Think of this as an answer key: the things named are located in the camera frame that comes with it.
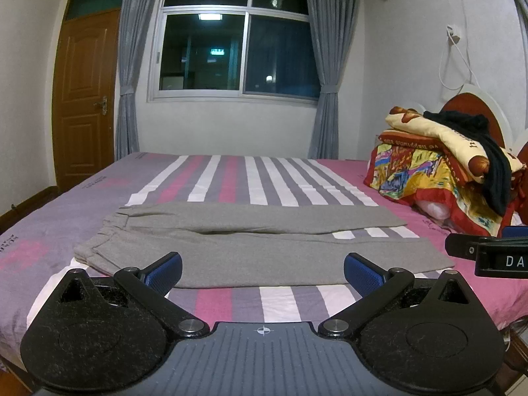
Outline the grey sweatpants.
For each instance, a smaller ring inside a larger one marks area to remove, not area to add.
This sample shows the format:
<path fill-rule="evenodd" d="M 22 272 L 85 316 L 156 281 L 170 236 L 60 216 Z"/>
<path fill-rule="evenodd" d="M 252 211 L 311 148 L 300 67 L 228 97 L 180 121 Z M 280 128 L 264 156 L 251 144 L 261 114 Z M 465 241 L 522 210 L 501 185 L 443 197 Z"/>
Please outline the grey sweatpants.
<path fill-rule="evenodd" d="M 351 252 L 414 274 L 453 266 L 428 239 L 389 233 L 403 228 L 384 207 L 169 202 L 118 209 L 74 256 L 112 275 L 177 252 L 191 289 L 341 284 Z"/>

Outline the right grey curtain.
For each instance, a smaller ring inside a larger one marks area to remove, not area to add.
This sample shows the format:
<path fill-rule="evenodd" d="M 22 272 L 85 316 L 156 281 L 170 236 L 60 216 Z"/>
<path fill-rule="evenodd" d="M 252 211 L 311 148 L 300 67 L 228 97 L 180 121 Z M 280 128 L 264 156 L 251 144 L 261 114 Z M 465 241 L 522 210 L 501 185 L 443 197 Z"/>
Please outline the right grey curtain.
<path fill-rule="evenodd" d="M 339 152 L 338 91 L 343 79 L 360 0 L 307 0 L 312 47 L 320 84 L 309 148 L 312 159 Z"/>

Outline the left grey curtain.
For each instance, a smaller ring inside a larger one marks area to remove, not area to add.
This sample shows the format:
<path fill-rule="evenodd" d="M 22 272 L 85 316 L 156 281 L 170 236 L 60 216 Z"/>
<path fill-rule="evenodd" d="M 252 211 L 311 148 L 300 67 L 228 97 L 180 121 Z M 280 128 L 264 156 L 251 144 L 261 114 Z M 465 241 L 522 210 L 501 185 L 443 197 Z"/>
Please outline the left grey curtain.
<path fill-rule="evenodd" d="M 123 0 L 118 29 L 117 74 L 120 91 L 115 131 L 115 157 L 140 150 L 136 89 L 146 37 L 156 0 Z"/>

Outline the grey curtain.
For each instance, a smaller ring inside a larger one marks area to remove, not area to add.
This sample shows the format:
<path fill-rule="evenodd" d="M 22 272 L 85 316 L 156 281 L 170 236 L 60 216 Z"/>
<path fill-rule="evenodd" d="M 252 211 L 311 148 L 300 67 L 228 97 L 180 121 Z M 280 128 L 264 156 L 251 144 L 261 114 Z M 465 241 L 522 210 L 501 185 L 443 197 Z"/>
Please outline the grey curtain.
<path fill-rule="evenodd" d="M 123 0 L 118 29 L 117 74 L 120 91 L 115 131 L 115 157 L 140 150 L 136 89 L 146 37 L 156 0 Z"/>
<path fill-rule="evenodd" d="M 360 0 L 307 0 L 312 47 L 320 84 L 309 148 L 312 159 L 339 152 L 338 91 L 343 79 Z"/>

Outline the red wooden headboard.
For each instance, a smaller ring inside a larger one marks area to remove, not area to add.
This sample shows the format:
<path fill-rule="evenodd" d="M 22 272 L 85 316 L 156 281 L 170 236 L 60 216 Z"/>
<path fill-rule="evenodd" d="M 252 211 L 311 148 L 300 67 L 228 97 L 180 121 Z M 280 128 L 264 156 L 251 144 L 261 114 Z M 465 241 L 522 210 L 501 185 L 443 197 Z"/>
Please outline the red wooden headboard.
<path fill-rule="evenodd" d="M 447 101 L 440 111 L 442 110 L 458 111 L 472 116 L 483 115 L 489 120 L 489 134 L 507 157 L 512 171 L 509 203 L 511 200 L 523 196 L 524 193 L 522 191 L 517 194 L 514 192 L 514 188 L 517 186 L 526 186 L 527 177 L 524 175 L 516 176 L 514 174 L 513 159 L 516 157 L 516 154 L 506 144 L 506 134 L 509 131 L 509 124 L 504 118 L 497 102 L 479 89 L 471 85 L 465 85 L 463 91 Z"/>

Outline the aluminium sliding window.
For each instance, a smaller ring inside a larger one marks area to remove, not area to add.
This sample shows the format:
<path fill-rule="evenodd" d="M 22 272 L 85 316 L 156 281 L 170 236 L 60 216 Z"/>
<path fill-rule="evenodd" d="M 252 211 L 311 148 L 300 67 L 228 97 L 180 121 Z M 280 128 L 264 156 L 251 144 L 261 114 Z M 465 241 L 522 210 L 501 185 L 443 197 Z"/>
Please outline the aluminium sliding window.
<path fill-rule="evenodd" d="M 149 93 L 314 101 L 307 0 L 161 0 Z"/>

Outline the striped pink purple bed sheet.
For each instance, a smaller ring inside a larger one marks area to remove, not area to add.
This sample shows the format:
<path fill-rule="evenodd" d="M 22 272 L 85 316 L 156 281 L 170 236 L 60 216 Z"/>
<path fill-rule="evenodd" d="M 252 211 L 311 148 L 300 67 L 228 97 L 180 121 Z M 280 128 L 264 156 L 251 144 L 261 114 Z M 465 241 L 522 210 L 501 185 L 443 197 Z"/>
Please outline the striped pink purple bed sheet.
<path fill-rule="evenodd" d="M 144 204 L 197 200 L 277 206 L 369 205 L 405 220 L 394 229 L 342 232 L 356 241 L 429 239 L 442 249 L 448 232 L 363 184 L 366 162 L 252 156 L 136 153 L 39 208 L 1 235 L 1 357 L 23 368 L 20 342 L 64 274 L 73 249 L 95 235 L 103 219 L 129 199 Z M 455 259 L 499 329 L 527 316 L 527 280 L 480 278 L 474 263 Z M 349 285 L 174 289 L 168 296 L 192 314 L 216 321 L 314 324 L 360 298 Z"/>

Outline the colourful folded quilt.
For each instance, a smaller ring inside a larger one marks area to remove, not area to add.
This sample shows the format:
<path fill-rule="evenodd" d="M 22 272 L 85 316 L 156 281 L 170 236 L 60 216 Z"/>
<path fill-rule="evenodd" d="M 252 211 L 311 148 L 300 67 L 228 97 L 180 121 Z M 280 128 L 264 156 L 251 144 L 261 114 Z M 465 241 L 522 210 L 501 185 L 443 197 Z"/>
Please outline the colourful folded quilt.
<path fill-rule="evenodd" d="M 527 217 L 524 170 L 513 173 L 506 213 L 493 212 L 474 181 L 439 140 L 388 129 L 371 152 L 364 183 L 396 203 L 470 235 L 498 236 Z"/>

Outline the brown wooden door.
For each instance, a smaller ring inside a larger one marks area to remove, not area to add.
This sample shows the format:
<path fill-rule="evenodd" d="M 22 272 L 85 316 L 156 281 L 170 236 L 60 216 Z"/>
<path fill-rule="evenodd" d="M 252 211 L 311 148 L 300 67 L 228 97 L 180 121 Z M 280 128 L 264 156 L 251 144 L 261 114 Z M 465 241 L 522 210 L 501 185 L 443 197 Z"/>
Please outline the brown wooden door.
<path fill-rule="evenodd" d="M 112 9 L 62 25 L 52 97 L 54 170 L 61 192 L 114 161 L 119 16 Z"/>

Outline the black garment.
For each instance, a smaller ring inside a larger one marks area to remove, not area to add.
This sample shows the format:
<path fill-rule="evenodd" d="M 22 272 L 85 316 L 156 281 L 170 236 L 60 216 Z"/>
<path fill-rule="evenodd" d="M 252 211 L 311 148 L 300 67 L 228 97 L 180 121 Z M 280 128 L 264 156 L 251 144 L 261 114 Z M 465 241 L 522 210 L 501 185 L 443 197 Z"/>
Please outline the black garment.
<path fill-rule="evenodd" d="M 510 201 L 512 171 L 507 157 L 489 134 L 489 120 L 484 115 L 468 115 L 458 111 L 425 111 L 423 116 L 479 142 L 489 159 L 489 170 L 484 174 L 483 197 L 489 208 L 504 216 Z"/>

